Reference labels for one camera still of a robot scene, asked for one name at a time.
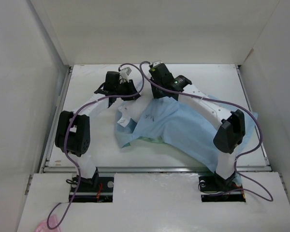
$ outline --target pink object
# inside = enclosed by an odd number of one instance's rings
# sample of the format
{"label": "pink object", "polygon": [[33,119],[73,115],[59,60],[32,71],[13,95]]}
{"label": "pink object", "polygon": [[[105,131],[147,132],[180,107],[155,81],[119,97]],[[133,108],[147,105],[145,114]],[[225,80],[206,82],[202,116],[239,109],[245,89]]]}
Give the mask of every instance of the pink object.
{"label": "pink object", "polygon": [[[48,229],[47,227],[47,223],[46,223],[47,220],[44,220],[42,221],[38,227],[35,229],[35,232],[60,232],[60,228],[57,227],[56,229],[54,230],[50,230]],[[53,215],[49,218],[49,225],[50,227],[55,227],[57,225],[57,217],[56,215]]]}

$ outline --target white table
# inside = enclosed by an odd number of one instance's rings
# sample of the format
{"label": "white table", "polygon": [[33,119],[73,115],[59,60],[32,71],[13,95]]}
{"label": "white table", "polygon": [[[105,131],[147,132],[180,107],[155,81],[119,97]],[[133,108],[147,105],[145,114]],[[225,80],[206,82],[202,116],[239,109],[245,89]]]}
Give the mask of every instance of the white table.
{"label": "white table", "polygon": [[[202,92],[248,108],[234,65],[168,64],[167,67],[175,77],[180,74],[186,76]],[[75,65],[63,110],[71,111],[80,107],[104,82],[106,72],[117,71],[117,69],[118,65]],[[130,78],[135,83],[141,80],[140,74],[134,68],[132,68]],[[148,168],[192,168],[195,171],[205,170],[204,166],[197,160],[170,145],[152,144],[136,140],[131,143],[130,147],[119,148],[114,135],[114,123],[117,107],[121,103],[121,100],[117,100],[109,109],[103,111],[94,121],[90,122],[91,143],[89,152],[93,154],[93,161],[100,168],[99,170],[120,171],[120,168],[145,168],[145,170],[148,170]],[[257,143],[258,137],[254,131],[245,150],[254,148]],[[53,143],[51,146],[53,146],[51,154],[47,154],[49,157],[48,167],[72,167],[72,164],[66,159],[61,150],[55,147]],[[238,166],[250,168],[249,170],[252,171],[258,170],[257,168],[269,168],[266,166],[264,157],[265,154],[260,148],[240,158]]]}
{"label": "white table", "polygon": [[[202,203],[197,174],[116,174],[112,203],[72,203],[62,232],[290,232],[290,205],[278,173],[249,173],[272,193],[270,203]],[[18,232],[32,232],[58,202],[71,174],[35,174]],[[256,184],[243,186],[266,196]],[[67,204],[54,212],[60,219]]]}

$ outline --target blue cloth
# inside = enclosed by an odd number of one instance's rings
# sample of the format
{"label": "blue cloth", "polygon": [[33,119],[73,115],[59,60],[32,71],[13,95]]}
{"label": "blue cloth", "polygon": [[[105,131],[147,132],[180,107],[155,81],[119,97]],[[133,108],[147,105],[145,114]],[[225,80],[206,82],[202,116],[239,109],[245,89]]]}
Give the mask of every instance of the blue cloth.
{"label": "blue cloth", "polygon": [[[234,106],[221,104],[230,111],[236,111]],[[249,142],[254,130],[254,121],[244,112],[246,135],[239,145],[239,154]],[[116,114],[116,122],[121,118],[121,112]],[[213,143],[216,134],[215,128],[190,106],[178,102],[173,98],[164,97],[153,99],[138,123],[132,119],[126,127],[115,123],[115,135],[121,147],[130,145],[129,142],[148,138],[153,142],[162,139],[194,159],[203,163],[211,172],[214,172],[218,163],[218,150]]]}

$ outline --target purple cable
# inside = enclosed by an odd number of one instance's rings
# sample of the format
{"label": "purple cable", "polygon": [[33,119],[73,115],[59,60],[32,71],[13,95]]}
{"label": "purple cable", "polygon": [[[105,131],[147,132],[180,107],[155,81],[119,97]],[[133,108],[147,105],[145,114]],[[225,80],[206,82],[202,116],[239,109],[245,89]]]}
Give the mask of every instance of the purple cable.
{"label": "purple cable", "polygon": [[[248,115],[253,119],[253,121],[255,122],[255,124],[256,124],[256,126],[257,126],[257,128],[258,128],[258,131],[259,131],[259,136],[260,136],[260,137],[259,137],[259,143],[258,143],[258,145],[257,145],[254,149],[251,149],[250,151],[247,151],[247,152],[244,152],[244,153],[242,153],[242,154],[239,154],[239,155],[236,157],[236,160],[235,160],[235,162],[234,162],[234,170],[235,170],[235,172],[236,172],[237,174],[239,174],[240,176],[242,176],[242,177],[244,177],[244,178],[246,178],[246,179],[248,179],[248,180],[251,180],[252,182],[254,182],[254,183],[256,183],[257,185],[259,185],[261,188],[263,188],[263,189],[267,192],[267,194],[270,196],[270,199],[267,199],[267,198],[265,198],[265,197],[259,195],[258,193],[254,192],[254,191],[251,191],[251,190],[249,190],[249,189],[245,189],[245,188],[238,188],[238,189],[233,189],[233,190],[226,191],[226,192],[222,192],[222,193],[211,194],[211,196],[220,196],[220,195],[224,195],[224,194],[227,194],[227,193],[230,193],[230,192],[234,192],[234,191],[243,191],[243,190],[244,190],[244,191],[251,192],[251,193],[257,195],[258,197],[260,197],[260,198],[262,198],[262,199],[264,199],[264,200],[266,200],[266,201],[272,202],[272,201],[274,200],[274,199],[273,199],[273,196],[271,195],[271,193],[269,192],[269,190],[266,189],[266,187],[264,187],[264,186],[263,186],[261,183],[259,183],[258,181],[254,180],[254,179],[252,179],[252,178],[250,178],[250,177],[248,177],[248,176],[246,176],[246,175],[243,175],[243,174],[239,173],[239,171],[238,171],[237,168],[236,168],[238,158],[240,158],[240,157],[243,156],[243,155],[246,155],[246,154],[249,154],[249,153],[251,153],[251,152],[254,152],[255,150],[257,150],[257,149],[262,145],[262,141],[263,141],[263,133],[262,133],[262,130],[261,130],[261,126],[260,126],[259,122],[257,121],[257,119],[253,116],[253,114],[252,114],[249,110],[247,110],[246,108],[244,108],[244,107],[242,107],[242,106],[240,106],[240,105],[238,105],[238,104],[235,104],[235,103],[233,103],[233,102],[222,101],[222,100],[215,100],[215,99],[211,99],[211,98],[203,98],[203,97],[198,96],[198,95],[193,95],[193,94],[188,94],[188,93],[182,93],[182,92],[172,91],[172,90],[169,90],[169,89],[163,88],[163,87],[157,85],[156,83],[154,83],[153,81],[151,81],[151,80],[150,80],[150,79],[145,75],[145,73],[144,73],[144,71],[143,71],[143,69],[142,69],[142,65],[143,65],[143,64],[150,64],[150,62],[149,62],[149,61],[144,61],[144,62],[142,62],[142,63],[140,64],[140,71],[141,71],[142,77],[145,78],[147,81],[149,81],[150,84],[152,84],[153,86],[155,86],[155,87],[157,87],[157,88],[159,88],[159,89],[161,89],[161,90],[163,90],[163,91],[165,91],[165,92],[169,92],[169,93],[173,93],[173,94],[179,94],[179,95],[184,95],[184,96],[188,96],[188,97],[193,97],[193,98],[203,99],[203,100],[205,100],[205,101],[209,101],[209,102],[217,102],[217,103],[223,103],[223,104],[232,105],[232,106],[235,106],[235,107],[237,107],[237,108],[242,109],[243,111],[245,111],[245,112],[246,112],[246,113],[247,113],[247,114],[248,114]],[[121,66],[123,66],[123,65],[131,65],[131,64],[130,64],[130,63],[124,63],[124,64],[120,65],[119,68],[120,68]]]}
{"label": "purple cable", "polygon": [[[141,70],[140,70],[136,65],[131,64],[131,66],[135,67],[135,68],[136,68],[136,69],[141,73]],[[97,102],[99,102],[99,101],[102,101],[102,100],[104,100],[104,99],[107,99],[107,98],[130,98],[130,97],[134,97],[134,96],[136,96],[136,95],[138,95],[138,94],[141,93],[141,91],[142,91],[143,88],[144,88],[144,82],[145,82],[145,81],[144,81],[144,78],[143,78],[143,76],[142,76],[142,86],[141,86],[141,89],[140,89],[137,93],[134,93],[134,94],[131,94],[131,95],[111,95],[111,96],[101,97],[101,98],[99,98],[99,99],[97,99],[97,100],[95,100],[95,101],[92,101],[92,102],[89,102],[89,103],[83,105],[81,108],[79,108],[79,109],[74,113],[74,115],[73,115],[73,117],[72,117],[72,119],[71,119],[71,121],[70,121],[70,123],[69,123],[69,125],[68,125],[67,132],[66,132],[66,134],[65,134],[65,137],[64,137],[63,151],[64,151],[64,154],[66,155],[66,157],[68,158],[68,160],[71,161],[71,162],[75,165],[75,167],[77,168],[77,170],[78,170],[78,180],[77,180],[77,185],[76,185],[76,188],[75,188],[75,190],[74,190],[74,193],[73,193],[73,195],[72,195],[72,197],[71,197],[71,199],[70,199],[70,201],[69,201],[69,204],[68,204],[66,210],[64,211],[64,214],[63,214],[61,220],[60,220],[59,223],[58,223],[56,226],[54,226],[54,227],[51,227],[51,226],[49,225],[49,219],[50,219],[52,213],[54,212],[54,210],[55,210],[59,205],[61,205],[61,203],[56,204],[55,207],[50,211],[50,213],[49,213],[49,215],[48,215],[48,217],[47,217],[47,221],[46,221],[46,223],[47,223],[47,227],[48,227],[49,230],[54,230],[54,229],[56,229],[56,228],[57,228],[58,226],[60,226],[60,224],[63,222],[63,220],[64,220],[64,218],[66,217],[66,214],[67,214],[67,212],[68,212],[68,210],[69,210],[69,208],[70,208],[70,206],[71,206],[71,204],[72,204],[72,202],[73,202],[73,200],[74,200],[74,198],[75,198],[75,195],[76,195],[76,192],[77,192],[77,190],[78,190],[78,188],[79,188],[79,185],[80,185],[80,183],[81,183],[81,169],[80,169],[80,166],[78,165],[77,162],[75,162],[73,159],[70,158],[70,156],[69,156],[69,154],[68,154],[68,151],[67,151],[67,143],[68,143],[69,132],[70,132],[70,130],[71,130],[71,128],[72,128],[72,124],[73,124],[73,122],[74,122],[76,116],[77,116],[77,115],[78,115],[78,114],[79,114],[79,113],[80,113],[84,108],[86,108],[86,107],[88,107],[88,106],[90,106],[90,105],[92,105],[92,104],[95,104],[95,103],[97,103]]]}

